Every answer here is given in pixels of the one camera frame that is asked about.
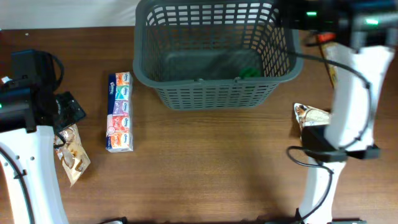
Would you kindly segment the grey plastic basket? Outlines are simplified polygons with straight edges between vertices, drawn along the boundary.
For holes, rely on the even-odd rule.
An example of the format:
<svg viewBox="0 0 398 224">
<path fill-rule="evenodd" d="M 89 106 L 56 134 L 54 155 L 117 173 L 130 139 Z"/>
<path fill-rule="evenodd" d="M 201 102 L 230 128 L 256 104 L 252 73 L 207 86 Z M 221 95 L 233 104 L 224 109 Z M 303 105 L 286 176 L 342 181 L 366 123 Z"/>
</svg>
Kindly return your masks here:
<svg viewBox="0 0 398 224">
<path fill-rule="evenodd" d="M 140 1 L 133 70 L 173 110 L 262 104 L 303 68 L 297 30 L 278 27 L 274 1 Z M 247 67 L 256 78 L 239 78 Z"/>
</svg>

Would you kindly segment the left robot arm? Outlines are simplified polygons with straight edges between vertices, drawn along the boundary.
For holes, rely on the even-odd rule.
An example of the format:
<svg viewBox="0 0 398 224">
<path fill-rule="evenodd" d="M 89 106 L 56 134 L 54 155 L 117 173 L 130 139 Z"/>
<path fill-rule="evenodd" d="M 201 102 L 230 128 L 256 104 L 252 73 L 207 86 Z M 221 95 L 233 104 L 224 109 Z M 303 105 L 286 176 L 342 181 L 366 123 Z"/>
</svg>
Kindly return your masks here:
<svg viewBox="0 0 398 224">
<path fill-rule="evenodd" d="M 65 69 L 54 55 L 11 55 L 14 76 L 1 86 L 1 167 L 15 223 L 68 223 L 55 170 L 60 132 L 86 113 L 68 91 L 57 93 Z"/>
</svg>

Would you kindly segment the green lid jar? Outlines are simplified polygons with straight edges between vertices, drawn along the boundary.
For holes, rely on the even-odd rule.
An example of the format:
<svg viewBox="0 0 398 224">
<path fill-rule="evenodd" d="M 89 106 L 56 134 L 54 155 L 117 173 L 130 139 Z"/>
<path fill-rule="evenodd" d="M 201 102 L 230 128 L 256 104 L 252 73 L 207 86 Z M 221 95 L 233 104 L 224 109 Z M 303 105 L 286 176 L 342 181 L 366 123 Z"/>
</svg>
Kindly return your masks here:
<svg viewBox="0 0 398 224">
<path fill-rule="evenodd" d="M 261 77 L 262 73 L 260 70 L 254 68 L 254 67 L 247 67 L 242 69 L 239 72 L 239 78 L 244 79 L 244 78 L 256 78 L 256 77 Z"/>
</svg>

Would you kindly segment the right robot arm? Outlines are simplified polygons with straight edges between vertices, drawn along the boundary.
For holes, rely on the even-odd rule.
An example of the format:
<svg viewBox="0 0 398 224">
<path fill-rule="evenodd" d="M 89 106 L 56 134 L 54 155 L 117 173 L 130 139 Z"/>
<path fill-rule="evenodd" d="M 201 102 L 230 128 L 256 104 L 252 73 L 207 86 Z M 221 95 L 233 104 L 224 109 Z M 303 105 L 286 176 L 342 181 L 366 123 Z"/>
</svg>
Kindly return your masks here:
<svg viewBox="0 0 398 224">
<path fill-rule="evenodd" d="M 397 46 L 397 2 L 277 1 L 279 25 L 332 33 L 338 67 L 328 124 L 302 129 L 307 183 L 297 223 L 331 223 L 333 198 L 349 157 L 375 159 L 374 120 L 381 88 Z"/>
</svg>

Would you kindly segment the beige snack bag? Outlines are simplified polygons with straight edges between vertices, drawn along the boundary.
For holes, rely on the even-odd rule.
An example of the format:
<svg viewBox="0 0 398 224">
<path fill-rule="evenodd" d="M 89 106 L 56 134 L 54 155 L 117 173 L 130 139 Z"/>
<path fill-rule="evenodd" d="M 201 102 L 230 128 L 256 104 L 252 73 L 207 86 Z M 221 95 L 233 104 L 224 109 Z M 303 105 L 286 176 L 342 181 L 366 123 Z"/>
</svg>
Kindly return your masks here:
<svg viewBox="0 0 398 224">
<path fill-rule="evenodd" d="M 329 112 L 301 103 L 294 104 L 294 113 L 301 134 L 306 126 L 328 125 L 331 120 Z"/>
</svg>

